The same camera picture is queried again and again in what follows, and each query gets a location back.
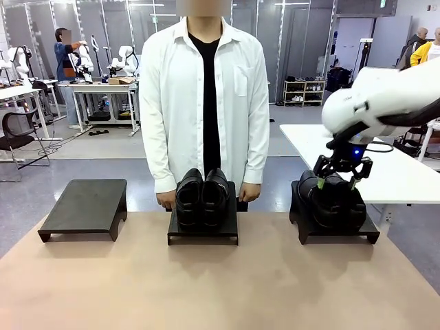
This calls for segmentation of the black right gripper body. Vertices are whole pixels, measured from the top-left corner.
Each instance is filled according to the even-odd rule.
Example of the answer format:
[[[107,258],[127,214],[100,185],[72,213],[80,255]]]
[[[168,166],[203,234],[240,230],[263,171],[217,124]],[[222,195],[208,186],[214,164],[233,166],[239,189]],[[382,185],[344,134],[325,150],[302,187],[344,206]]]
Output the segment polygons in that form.
[[[331,141],[333,167],[335,171],[351,171],[353,165],[360,163],[369,144],[366,137],[343,137],[334,135]]]

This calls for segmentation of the person's left hand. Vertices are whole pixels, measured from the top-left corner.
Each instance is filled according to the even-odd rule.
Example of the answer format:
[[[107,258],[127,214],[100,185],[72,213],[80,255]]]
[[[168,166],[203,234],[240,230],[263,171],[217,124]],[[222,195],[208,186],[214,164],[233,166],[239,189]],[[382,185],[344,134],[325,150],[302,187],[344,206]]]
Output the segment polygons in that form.
[[[259,198],[261,193],[260,184],[243,182],[239,193],[239,201],[249,203]]]

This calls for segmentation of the person's right hand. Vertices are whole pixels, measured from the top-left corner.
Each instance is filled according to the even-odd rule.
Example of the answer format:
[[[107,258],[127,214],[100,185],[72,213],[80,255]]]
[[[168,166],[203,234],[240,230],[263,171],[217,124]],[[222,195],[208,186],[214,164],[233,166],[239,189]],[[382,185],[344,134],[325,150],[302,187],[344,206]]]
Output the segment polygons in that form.
[[[176,190],[161,192],[156,194],[157,202],[166,210],[172,210],[175,207]]]

